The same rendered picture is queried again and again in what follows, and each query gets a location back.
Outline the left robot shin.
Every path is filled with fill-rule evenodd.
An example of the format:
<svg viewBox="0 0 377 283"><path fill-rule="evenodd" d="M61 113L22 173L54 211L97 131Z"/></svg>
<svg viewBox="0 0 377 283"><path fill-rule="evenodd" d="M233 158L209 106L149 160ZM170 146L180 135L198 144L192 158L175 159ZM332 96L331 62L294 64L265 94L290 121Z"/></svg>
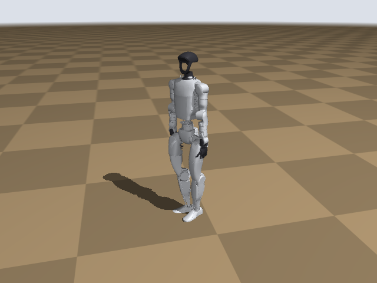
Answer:
<svg viewBox="0 0 377 283"><path fill-rule="evenodd" d="M200 201L205 187L205 179L206 177L204 175L201 175L197 184L193 179L191 182L191 197L193 199L193 210L195 210L195 212L199 211Z"/></svg>

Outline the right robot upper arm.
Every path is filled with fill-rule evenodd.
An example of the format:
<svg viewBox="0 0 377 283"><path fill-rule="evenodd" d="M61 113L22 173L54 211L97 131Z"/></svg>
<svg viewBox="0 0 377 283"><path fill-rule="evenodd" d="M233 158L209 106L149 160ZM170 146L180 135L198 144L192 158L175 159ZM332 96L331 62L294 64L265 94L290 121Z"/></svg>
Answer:
<svg viewBox="0 0 377 283"><path fill-rule="evenodd" d="M170 98L171 98L171 103L168 105L168 110L175 113L175 108L174 108L174 81L176 79L170 80L168 83L168 86L170 88Z"/></svg>

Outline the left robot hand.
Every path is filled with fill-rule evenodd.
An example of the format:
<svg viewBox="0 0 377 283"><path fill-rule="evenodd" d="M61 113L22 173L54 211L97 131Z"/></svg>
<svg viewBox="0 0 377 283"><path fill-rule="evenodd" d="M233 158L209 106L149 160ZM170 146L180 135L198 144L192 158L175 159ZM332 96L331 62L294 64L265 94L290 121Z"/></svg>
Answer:
<svg viewBox="0 0 377 283"><path fill-rule="evenodd" d="M196 157L198 157L200 155L200 159L204 158L206 155L207 155L207 146L208 146L208 143L203 145L204 144L204 141L202 139L200 139L200 152L198 153L198 155Z"/></svg>

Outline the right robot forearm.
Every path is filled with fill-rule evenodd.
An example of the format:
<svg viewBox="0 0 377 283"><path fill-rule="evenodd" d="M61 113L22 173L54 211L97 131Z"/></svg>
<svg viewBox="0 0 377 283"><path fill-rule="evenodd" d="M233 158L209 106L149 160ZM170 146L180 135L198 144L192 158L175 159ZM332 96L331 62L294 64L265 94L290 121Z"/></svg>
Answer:
<svg viewBox="0 0 377 283"><path fill-rule="evenodd" d="M177 131L177 116L176 116L176 113L173 113L173 112L171 112L169 110L168 110L168 112L169 112L169 116L170 116L170 119L169 119L169 130L173 129L173 132L175 133Z"/></svg>

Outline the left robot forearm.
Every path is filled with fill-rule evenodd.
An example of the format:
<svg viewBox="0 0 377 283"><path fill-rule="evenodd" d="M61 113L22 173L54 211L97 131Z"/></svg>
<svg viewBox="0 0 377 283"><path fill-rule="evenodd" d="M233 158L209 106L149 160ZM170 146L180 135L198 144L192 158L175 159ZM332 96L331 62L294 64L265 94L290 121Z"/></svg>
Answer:
<svg viewBox="0 0 377 283"><path fill-rule="evenodd" d="M207 113L203 113L203 120L199 122L199 138L204 141L204 144L207 144L209 142L207 137L207 125L208 125L208 117Z"/></svg>

